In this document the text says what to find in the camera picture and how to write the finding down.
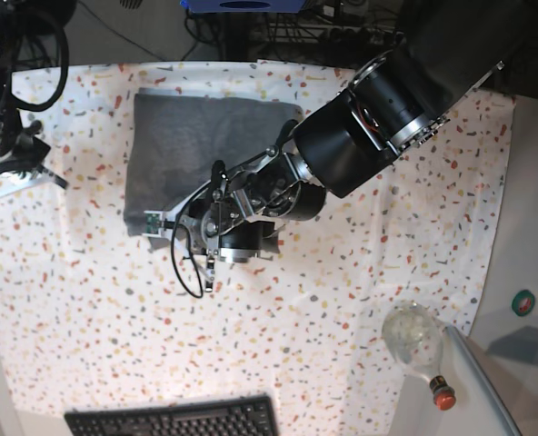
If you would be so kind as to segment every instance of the speckled tablecloth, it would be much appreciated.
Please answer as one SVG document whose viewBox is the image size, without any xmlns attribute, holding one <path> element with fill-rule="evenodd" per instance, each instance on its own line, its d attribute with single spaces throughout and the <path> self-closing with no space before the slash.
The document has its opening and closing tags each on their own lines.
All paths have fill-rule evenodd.
<svg viewBox="0 0 538 436">
<path fill-rule="evenodd" d="M 201 301 L 175 285 L 169 254 L 128 238 L 122 220 L 138 88 L 279 99 L 309 114 L 351 76 L 275 63 L 71 68 L 42 115 L 50 165 L 71 188 L 0 204 L 0 349 L 16 406 L 60 415 L 267 391 L 283 435 L 386 433 L 403 375 L 380 338 L 384 315 L 412 298 L 469 331 L 511 100 L 472 94 L 434 140 L 349 197 L 328 197 L 318 219 L 290 224 L 274 262 L 219 265 Z M 17 74 L 15 93 L 43 100 L 56 78 Z"/>
</svg>

